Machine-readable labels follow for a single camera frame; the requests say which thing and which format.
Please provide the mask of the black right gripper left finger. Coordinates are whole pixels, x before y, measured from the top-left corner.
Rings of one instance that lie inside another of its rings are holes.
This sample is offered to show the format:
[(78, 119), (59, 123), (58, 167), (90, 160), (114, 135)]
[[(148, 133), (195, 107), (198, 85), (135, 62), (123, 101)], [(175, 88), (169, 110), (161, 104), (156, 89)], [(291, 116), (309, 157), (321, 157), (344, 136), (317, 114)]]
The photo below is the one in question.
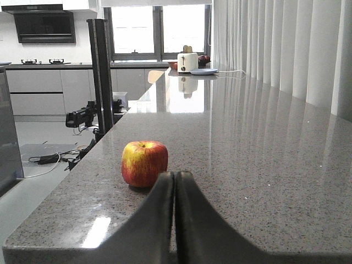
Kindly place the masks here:
[(174, 173), (163, 172), (122, 227), (70, 263), (168, 263), (173, 202)]

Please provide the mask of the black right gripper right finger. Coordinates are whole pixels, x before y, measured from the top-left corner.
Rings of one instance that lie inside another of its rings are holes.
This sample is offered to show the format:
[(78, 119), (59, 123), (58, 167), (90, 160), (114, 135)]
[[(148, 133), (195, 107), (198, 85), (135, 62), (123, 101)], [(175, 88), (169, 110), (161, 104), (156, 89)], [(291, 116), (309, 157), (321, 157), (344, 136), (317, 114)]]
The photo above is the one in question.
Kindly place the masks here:
[(187, 171), (175, 175), (175, 231), (179, 263), (283, 263), (233, 229)]

